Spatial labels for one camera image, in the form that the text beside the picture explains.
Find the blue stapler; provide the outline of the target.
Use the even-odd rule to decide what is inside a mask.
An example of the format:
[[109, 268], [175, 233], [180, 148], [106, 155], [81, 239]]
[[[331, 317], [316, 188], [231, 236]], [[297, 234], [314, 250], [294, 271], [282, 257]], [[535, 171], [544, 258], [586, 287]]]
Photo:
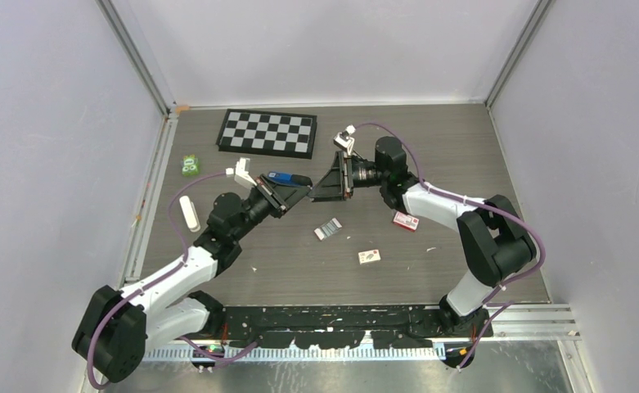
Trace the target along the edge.
[[267, 177], [273, 182], [298, 187], [312, 187], [313, 181], [310, 177], [300, 174], [289, 174], [277, 171], [269, 171]]

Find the white staple box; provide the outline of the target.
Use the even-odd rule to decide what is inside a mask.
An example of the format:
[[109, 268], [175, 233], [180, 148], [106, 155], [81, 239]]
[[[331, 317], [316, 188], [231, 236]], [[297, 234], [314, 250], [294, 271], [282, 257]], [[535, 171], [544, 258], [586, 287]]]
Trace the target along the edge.
[[358, 253], [359, 264], [370, 264], [381, 260], [380, 252], [377, 249], [361, 251]]

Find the red staple box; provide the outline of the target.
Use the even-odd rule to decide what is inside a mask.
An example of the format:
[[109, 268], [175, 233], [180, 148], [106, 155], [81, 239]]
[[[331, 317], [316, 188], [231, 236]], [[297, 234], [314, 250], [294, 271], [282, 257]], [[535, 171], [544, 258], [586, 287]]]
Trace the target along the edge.
[[419, 219], [397, 211], [393, 217], [393, 223], [410, 232], [415, 232], [419, 225]]

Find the white stapler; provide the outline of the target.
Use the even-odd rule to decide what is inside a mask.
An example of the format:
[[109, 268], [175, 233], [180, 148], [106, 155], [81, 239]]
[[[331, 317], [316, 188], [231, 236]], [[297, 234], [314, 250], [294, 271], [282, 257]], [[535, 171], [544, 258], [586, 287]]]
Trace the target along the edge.
[[180, 196], [179, 205], [182, 211], [182, 217], [184, 218], [187, 228], [196, 233], [200, 231], [200, 220], [196, 212], [196, 207], [189, 196]]

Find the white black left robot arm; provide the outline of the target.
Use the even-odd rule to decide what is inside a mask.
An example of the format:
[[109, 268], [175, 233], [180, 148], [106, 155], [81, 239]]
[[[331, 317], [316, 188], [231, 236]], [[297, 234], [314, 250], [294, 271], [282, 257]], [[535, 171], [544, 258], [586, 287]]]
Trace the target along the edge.
[[310, 193], [312, 181], [261, 174], [248, 185], [247, 198], [234, 192], [216, 197], [205, 230], [173, 262], [134, 284], [105, 285], [92, 294], [71, 347], [86, 360], [94, 388], [107, 386], [97, 373], [107, 382], [121, 382], [147, 352], [190, 333], [212, 339], [222, 331], [222, 305], [192, 288], [227, 270], [241, 254], [241, 239], [267, 217], [289, 212]]

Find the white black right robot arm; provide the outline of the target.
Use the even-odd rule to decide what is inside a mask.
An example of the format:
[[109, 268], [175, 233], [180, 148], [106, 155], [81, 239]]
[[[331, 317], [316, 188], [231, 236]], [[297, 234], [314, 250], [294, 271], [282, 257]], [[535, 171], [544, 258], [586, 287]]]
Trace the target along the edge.
[[336, 135], [334, 143], [339, 150], [311, 191], [312, 201], [345, 201], [357, 188], [378, 187], [391, 210], [431, 220], [459, 235], [467, 271], [436, 313], [448, 335], [467, 330], [502, 282], [536, 259], [531, 232], [506, 197], [469, 198], [425, 182], [409, 170], [407, 154], [395, 137], [379, 138], [372, 160], [354, 152], [354, 139], [346, 132]]

